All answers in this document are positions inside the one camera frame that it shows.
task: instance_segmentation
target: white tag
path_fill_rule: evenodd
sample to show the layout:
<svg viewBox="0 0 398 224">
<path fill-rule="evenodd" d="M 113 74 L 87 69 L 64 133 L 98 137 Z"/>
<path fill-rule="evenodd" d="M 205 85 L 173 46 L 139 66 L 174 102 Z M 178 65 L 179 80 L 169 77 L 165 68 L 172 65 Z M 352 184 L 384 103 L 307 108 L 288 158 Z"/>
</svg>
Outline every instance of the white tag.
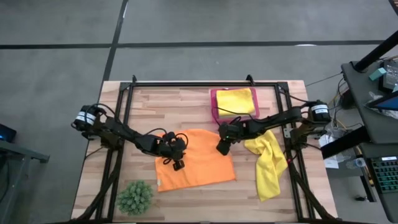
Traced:
<svg viewBox="0 0 398 224">
<path fill-rule="evenodd" d="M 397 157 L 396 156 L 390 156 L 390 157 L 383 157 L 381 158 L 382 161 L 389 161 L 389 160 L 396 160 Z"/>
<path fill-rule="evenodd" d="M 85 117 L 85 114 L 86 114 L 86 112 L 81 111 L 81 112 L 79 112 L 78 115 Z M 92 115 L 91 113 L 87 113 L 87 118 L 95 120 L 95 116 Z"/>
<path fill-rule="evenodd" d="M 80 115 L 79 115 L 79 116 L 76 117 L 76 119 L 78 119 L 78 120 L 80 120 L 80 121 L 86 122 L 86 119 L 85 119 L 84 116 L 80 116 Z M 87 123 L 93 125 L 93 124 L 94 124 L 94 121 L 93 121 L 92 119 L 87 118 Z"/>
<path fill-rule="evenodd" d="M 328 112 L 327 109 L 318 109 L 318 110 L 315 111 L 316 114 L 318 114 L 318 113 L 327 113 L 327 112 Z"/>
<path fill-rule="evenodd" d="M 311 107 L 312 111 L 317 110 L 317 109 L 328 109 L 328 106 L 327 105 L 316 105 L 316 106 Z"/>
</svg>

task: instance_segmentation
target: pink container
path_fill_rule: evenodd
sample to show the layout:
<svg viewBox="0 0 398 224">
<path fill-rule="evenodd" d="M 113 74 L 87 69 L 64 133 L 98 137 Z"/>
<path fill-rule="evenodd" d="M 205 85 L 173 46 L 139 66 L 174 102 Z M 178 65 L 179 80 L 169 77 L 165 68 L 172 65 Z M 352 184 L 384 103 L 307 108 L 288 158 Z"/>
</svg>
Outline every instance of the pink container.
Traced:
<svg viewBox="0 0 398 224">
<path fill-rule="evenodd" d="M 219 123 L 221 122 L 230 122 L 232 121 L 234 118 L 236 118 L 237 116 L 242 117 L 241 121 L 250 119 L 249 115 L 229 115 L 229 116 L 224 116 L 224 117 L 220 117 L 220 115 L 218 114 L 218 105 L 217 105 L 217 97 L 216 97 L 216 92 L 218 90 L 238 90 L 238 89 L 242 89 L 242 88 L 220 88 L 220 89 L 213 89 L 210 90 L 210 98 L 211 98 L 211 114 L 213 115 L 213 121 L 215 123 L 217 123 L 217 121 Z M 259 103 L 257 101 L 257 93 L 256 93 L 256 89 L 255 88 L 251 88 L 249 87 L 252 97 L 253 97 L 253 103 L 254 103 L 254 112 L 251 113 L 250 115 L 253 118 L 258 118 L 260 116 L 260 110 L 259 110 Z"/>
</svg>

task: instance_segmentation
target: green plant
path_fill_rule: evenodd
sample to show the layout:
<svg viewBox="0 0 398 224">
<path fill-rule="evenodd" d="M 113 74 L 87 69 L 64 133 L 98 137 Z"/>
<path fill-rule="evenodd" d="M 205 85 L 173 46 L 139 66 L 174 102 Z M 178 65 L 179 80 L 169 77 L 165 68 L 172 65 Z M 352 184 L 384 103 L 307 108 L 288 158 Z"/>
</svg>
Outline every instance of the green plant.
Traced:
<svg viewBox="0 0 398 224">
<path fill-rule="evenodd" d="M 119 193 L 116 205 L 122 213 L 131 215 L 143 214 L 151 205 L 154 194 L 149 184 L 143 180 L 131 182 Z"/>
</svg>

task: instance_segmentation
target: keyboard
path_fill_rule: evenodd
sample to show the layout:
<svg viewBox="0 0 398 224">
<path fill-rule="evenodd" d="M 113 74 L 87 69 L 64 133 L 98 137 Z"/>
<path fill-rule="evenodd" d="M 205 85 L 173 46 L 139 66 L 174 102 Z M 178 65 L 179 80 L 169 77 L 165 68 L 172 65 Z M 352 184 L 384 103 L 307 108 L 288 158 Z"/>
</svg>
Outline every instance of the keyboard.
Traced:
<svg viewBox="0 0 398 224">
<path fill-rule="evenodd" d="M 396 156 L 372 158 L 377 177 L 376 184 L 382 194 L 398 192 L 398 160 Z"/>
</svg>

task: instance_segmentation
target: yellow towel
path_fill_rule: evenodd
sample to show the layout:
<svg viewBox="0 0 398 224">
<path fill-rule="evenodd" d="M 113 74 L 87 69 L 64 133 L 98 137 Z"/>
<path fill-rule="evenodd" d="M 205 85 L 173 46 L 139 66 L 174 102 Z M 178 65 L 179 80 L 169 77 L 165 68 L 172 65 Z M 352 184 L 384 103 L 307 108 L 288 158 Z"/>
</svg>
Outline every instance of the yellow towel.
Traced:
<svg viewBox="0 0 398 224">
<path fill-rule="evenodd" d="M 252 113 L 254 111 L 253 96 L 250 88 L 237 90 L 218 90 L 216 92 L 217 106 L 235 113 Z M 218 110 L 220 116 L 232 113 Z"/>
<path fill-rule="evenodd" d="M 257 194 L 260 200 L 278 196 L 279 177 L 287 168 L 287 162 L 274 134 L 268 130 L 256 139 L 246 140 L 244 147 L 261 155 L 256 163 Z"/>
</svg>

